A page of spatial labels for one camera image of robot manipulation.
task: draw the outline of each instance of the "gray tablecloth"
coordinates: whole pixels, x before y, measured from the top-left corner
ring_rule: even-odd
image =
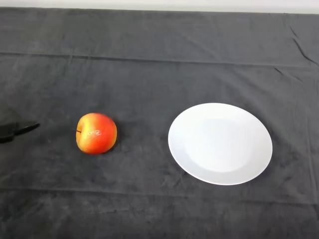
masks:
[[[188,107],[241,107],[273,141],[237,186],[201,182],[167,133]],[[86,113],[116,147],[82,153]],[[0,9],[1,239],[319,238],[319,15]]]

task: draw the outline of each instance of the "dark gray fabric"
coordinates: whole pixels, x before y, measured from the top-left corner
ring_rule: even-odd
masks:
[[[41,127],[0,144],[4,239],[319,237],[319,15],[0,9],[0,121]],[[237,186],[201,182],[167,145],[188,107],[241,107],[273,157]],[[115,148],[82,153],[86,113]]]

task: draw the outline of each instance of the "red apple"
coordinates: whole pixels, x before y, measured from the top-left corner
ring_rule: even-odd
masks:
[[[84,115],[76,130],[78,147],[89,154],[108,151],[114,145],[117,137],[117,129],[113,120],[99,113]]]

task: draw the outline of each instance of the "apple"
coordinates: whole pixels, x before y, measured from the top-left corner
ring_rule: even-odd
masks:
[[[76,143],[80,150],[89,154],[100,154],[113,147],[117,129],[113,120],[103,114],[84,115],[76,128]]]

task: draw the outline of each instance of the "plate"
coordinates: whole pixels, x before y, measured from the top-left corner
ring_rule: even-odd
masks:
[[[270,135],[255,116],[219,103],[182,112],[169,129],[168,145],[182,169],[218,185],[252,180],[266,169],[273,152]]]

